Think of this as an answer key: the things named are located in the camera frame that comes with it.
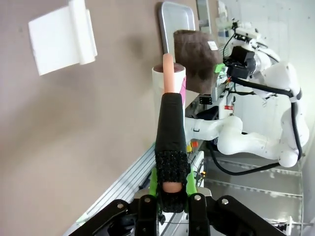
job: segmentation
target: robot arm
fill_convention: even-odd
[[[236,28],[234,31],[232,54],[224,58],[228,76],[236,83],[253,88],[262,98],[281,92],[289,95],[294,111],[288,109],[282,115],[283,131],[280,139],[268,138],[257,133],[243,135],[242,121],[238,117],[228,117],[214,121],[186,118],[187,140],[191,138],[213,140],[218,137],[218,150],[223,154],[248,152],[278,160],[284,167],[292,167],[301,155],[299,153],[301,150],[298,150],[299,144],[302,147],[309,139],[296,71],[292,64],[285,61],[273,64],[275,59],[279,61],[279,57],[270,49],[259,48],[257,42],[260,35],[257,32],[243,28]]]

